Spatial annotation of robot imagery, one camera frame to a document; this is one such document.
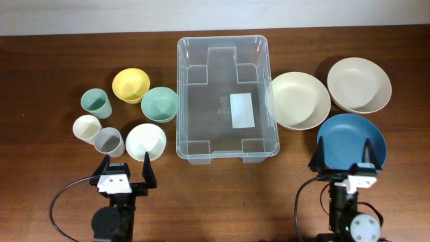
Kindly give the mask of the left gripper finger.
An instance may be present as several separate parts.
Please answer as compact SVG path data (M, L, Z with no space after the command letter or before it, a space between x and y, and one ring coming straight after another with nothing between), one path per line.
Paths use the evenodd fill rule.
M154 171L151 166L151 159L149 153L144 154L144 163L142 169L142 176L144 178L145 184L157 184L157 179L155 177Z
M104 174L105 171L106 171L106 169L108 168L109 164L110 164L110 156L109 155L105 155L105 157L103 158L101 164L94 171L94 173L92 174L92 176L96 177L96 176L101 176L102 174Z

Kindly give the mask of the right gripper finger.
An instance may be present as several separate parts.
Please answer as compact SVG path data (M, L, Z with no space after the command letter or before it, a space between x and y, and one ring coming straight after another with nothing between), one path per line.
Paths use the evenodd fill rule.
M371 140L369 138L365 140L365 146L363 150L363 162L372 164L376 171L382 170L382 166L380 165L380 162L375 155L375 152L372 148Z
M325 155L323 137L320 136L317 142L317 150L311 158L308 167L311 171L321 173L325 169Z

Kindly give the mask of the cream plate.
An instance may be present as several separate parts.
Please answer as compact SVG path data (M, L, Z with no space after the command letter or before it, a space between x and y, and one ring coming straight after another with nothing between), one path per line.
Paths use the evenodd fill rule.
M272 81L276 121L290 130L308 130L322 124L331 110L328 90L316 77L288 72Z

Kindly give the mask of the beige bowl plate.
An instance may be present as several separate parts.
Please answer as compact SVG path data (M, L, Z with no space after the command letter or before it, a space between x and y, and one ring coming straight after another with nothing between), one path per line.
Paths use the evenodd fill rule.
M335 63L327 75L327 87L334 103L354 114L377 112L392 96L386 72L376 63L358 57Z

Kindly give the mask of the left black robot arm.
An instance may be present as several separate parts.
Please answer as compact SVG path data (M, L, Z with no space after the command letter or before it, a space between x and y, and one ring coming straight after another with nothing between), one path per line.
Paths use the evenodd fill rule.
M110 203L93 215L94 241L132 240L136 198L148 196L148 191L157 187L148 153L144 154L142 177L143 182L132 183L127 163L111 163L109 155L103 158L89 184L95 186Z

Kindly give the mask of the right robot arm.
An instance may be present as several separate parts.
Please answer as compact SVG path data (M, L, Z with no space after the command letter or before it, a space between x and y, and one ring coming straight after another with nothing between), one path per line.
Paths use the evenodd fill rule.
M376 183L377 172L382 167L374 154L371 141L365 140L361 161L349 169L329 169L326 167L324 141L318 139L318 148L309 163L309 168L318 173L318 181L329 186L329 230L318 234L316 240L323 241L378 241L384 224L383 216L369 203L358 200L358 189L370 188ZM375 217L360 212L357 207L366 205Z

